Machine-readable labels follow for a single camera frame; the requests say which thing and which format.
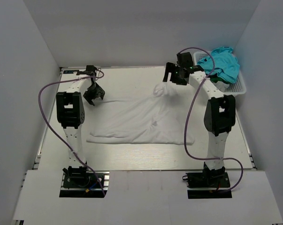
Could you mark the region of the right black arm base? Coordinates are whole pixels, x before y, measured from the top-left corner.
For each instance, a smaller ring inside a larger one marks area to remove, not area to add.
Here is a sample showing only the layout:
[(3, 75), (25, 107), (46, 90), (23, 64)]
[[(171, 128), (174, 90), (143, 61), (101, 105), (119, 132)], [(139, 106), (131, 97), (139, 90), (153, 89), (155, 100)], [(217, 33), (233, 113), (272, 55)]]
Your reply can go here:
[(187, 172), (182, 180), (187, 183), (188, 199), (232, 198), (229, 176), (224, 166), (210, 170), (204, 165), (201, 172)]

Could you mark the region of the white t shirt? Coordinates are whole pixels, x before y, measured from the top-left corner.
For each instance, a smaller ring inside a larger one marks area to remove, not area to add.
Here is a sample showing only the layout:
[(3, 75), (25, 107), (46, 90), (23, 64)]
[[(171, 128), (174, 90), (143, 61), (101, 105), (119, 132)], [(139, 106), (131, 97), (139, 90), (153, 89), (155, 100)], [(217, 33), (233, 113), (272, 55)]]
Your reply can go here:
[(165, 82), (142, 97), (109, 97), (95, 103), (86, 141), (182, 145), (186, 111), (182, 95)]

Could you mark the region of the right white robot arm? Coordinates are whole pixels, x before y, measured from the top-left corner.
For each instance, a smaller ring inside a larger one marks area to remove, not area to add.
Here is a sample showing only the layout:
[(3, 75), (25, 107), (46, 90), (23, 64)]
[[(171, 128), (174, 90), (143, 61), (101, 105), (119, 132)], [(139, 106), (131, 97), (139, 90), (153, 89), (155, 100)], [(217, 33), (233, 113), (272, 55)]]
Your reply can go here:
[(207, 106), (204, 115), (204, 126), (208, 131), (208, 150), (206, 158), (193, 157), (196, 160), (204, 161), (204, 168), (209, 171), (204, 173), (203, 182), (214, 187), (220, 181), (218, 170), (225, 169), (224, 152), (229, 132), (236, 122), (236, 100), (233, 95), (225, 95), (207, 77), (204, 69), (194, 65), (189, 52), (178, 53), (177, 63), (166, 64), (163, 82), (170, 81), (178, 85), (187, 85), (196, 88), (196, 93), (191, 102), (184, 126), (184, 147), (187, 147), (187, 128), (195, 99), (200, 91), (203, 91), (207, 98)]

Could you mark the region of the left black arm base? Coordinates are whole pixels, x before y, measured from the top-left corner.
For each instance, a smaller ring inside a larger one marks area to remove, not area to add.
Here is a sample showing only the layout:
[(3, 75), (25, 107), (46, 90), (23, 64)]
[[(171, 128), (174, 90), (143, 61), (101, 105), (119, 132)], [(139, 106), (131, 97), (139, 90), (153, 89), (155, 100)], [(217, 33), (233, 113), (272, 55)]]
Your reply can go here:
[(60, 198), (104, 198), (109, 172), (93, 173), (85, 167), (63, 168)]

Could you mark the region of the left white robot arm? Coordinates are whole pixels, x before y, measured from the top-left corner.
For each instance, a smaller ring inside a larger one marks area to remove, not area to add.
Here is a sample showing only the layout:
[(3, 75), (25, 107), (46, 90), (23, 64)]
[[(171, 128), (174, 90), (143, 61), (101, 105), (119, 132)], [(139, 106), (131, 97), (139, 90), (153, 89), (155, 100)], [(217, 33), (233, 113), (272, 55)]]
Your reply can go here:
[(87, 160), (83, 153), (82, 125), (85, 121), (85, 100), (94, 106), (95, 99), (103, 99), (105, 91), (97, 84), (97, 80), (104, 76), (100, 68), (87, 65), (84, 71), (77, 71), (77, 79), (71, 82), (66, 91), (56, 94), (57, 120), (61, 124), (66, 136), (66, 143), (70, 146), (69, 162), (71, 166), (82, 164)]

